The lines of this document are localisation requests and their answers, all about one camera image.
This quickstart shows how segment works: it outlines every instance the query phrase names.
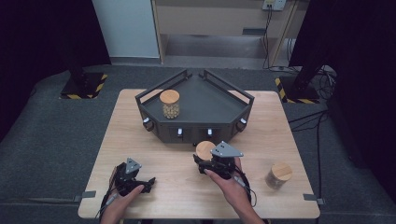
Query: wooden jar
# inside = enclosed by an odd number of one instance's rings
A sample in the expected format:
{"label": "wooden jar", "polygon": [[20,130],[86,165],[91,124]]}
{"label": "wooden jar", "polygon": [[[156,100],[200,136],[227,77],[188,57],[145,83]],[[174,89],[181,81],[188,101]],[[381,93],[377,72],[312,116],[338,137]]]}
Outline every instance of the wooden jar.
{"label": "wooden jar", "polygon": [[195,152],[201,160],[210,161],[212,159],[212,153],[210,153],[210,150],[215,147],[215,144],[212,142],[203,141],[197,145]]}
{"label": "wooden jar", "polygon": [[265,182],[271,189],[280,189],[283,184],[291,179],[292,170],[288,164],[283,161],[276,162],[265,177]]}
{"label": "wooden jar", "polygon": [[163,102],[163,115],[167,119],[175,119],[180,114],[179,97],[178,92],[174,90],[167,90],[161,93],[160,100]]}

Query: jar lid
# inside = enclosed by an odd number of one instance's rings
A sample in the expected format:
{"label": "jar lid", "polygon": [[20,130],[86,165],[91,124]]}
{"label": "jar lid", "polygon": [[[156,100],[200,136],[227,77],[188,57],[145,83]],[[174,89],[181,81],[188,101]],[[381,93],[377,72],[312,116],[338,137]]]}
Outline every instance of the jar lid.
{"label": "jar lid", "polygon": [[283,161],[276,162],[271,169],[277,179],[284,181],[289,180],[293,173],[290,166]]}
{"label": "jar lid", "polygon": [[212,150],[215,147],[216,147],[215,144],[213,144],[212,142],[203,141],[198,144],[195,151],[199,158],[201,158],[204,161],[209,161],[210,159],[212,159],[212,153],[210,153],[210,150]]}
{"label": "jar lid", "polygon": [[164,104],[171,105],[178,101],[179,94],[174,90],[163,91],[160,95],[160,99]]}

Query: wooden table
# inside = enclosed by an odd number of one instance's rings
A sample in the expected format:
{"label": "wooden table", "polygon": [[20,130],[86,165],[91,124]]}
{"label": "wooden table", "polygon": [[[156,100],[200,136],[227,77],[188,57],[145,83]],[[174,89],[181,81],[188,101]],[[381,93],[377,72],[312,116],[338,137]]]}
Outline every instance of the wooden table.
{"label": "wooden table", "polygon": [[[148,133],[134,97],[143,90],[123,90],[113,111],[78,214],[93,218],[100,208],[113,168],[128,157],[143,165],[138,180],[156,177],[151,193],[141,194],[125,218],[238,218],[219,187],[199,174],[192,144],[164,144]],[[245,155],[243,171],[257,194],[254,207],[262,218],[316,218],[318,205],[305,201],[313,194],[282,104],[274,91],[248,91],[255,97],[246,129],[228,144]],[[276,161],[284,161],[293,176],[280,190],[270,189],[264,178]]]}

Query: human hand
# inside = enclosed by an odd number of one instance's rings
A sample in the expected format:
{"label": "human hand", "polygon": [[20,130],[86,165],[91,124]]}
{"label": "human hand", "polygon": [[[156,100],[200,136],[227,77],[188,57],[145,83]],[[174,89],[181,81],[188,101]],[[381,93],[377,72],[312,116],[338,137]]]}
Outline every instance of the human hand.
{"label": "human hand", "polygon": [[[113,174],[110,177],[110,183],[111,180],[113,179],[113,176],[116,172],[116,169],[114,169]],[[111,195],[108,197],[108,202],[111,200],[113,196],[115,196],[115,199],[113,202],[111,202],[108,207],[105,209],[105,212],[102,214],[102,219],[101,219],[101,224],[116,224],[117,222],[120,221],[125,215],[126,208],[131,204],[131,202],[140,194],[140,192],[143,190],[144,186],[139,185],[135,189],[133,189],[131,192],[129,192],[125,196],[121,196],[119,192],[117,191],[117,188],[115,188],[115,185],[113,183],[113,186],[111,187],[114,189]]]}
{"label": "human hand", "polygon": [[[241,160],[239,157],[235,157],[234,159],[235,165],[242,172]],[[235,179],[223,179],[215,172],[206,169],[205,173],[220,187],[224,198],[233,207],[233,210],[241,218],[242,222],[249,224],[264,223],[251,206],[245,188],[236,182]]]}
{"label": "human hand", "polygon": [[[241,160],[239,157],[235,157],[234,159],[235,165],[242,171]],[[245,188],[236,182],[233,177],[230,179],[223,179],[215,172],[206,169],[205,173],[220,187],[224,194],[224,198],[232,207],[235,207],[237,204],[251,206]]]}

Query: yellow and black stripe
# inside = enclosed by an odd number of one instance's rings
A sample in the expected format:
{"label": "yellow and black stripe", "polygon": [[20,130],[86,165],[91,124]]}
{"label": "yellow and black stripe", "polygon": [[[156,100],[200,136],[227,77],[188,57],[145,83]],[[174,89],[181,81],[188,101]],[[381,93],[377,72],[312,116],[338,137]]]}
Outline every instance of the yellow and black stripe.
{"label": "yellow and black stripe", "polygon": [[102,78],[98,84],[98,86],[96,87],[96,91],[93,94],[61,94],[61,99],[74,99],[74,100],[78,100],[78,99],[94,99],[96,98],[96,96],[99,95],[100,90],[103,88],[103,85],[105,84],[107,75],[103,74]]}
{"label": "yellow and black stripe", "polygon": [[280,82],[280,79],[277,77],[275,79],[275,83],[277,86],[277,90],[279,91],[279,96],[280,99],[282,100],[283,103],[293,103],[293,104],[319,104],[319,100],[313,100],[313,99],[290,99],[285,93],[285,90],[283,89],[282,83]]}

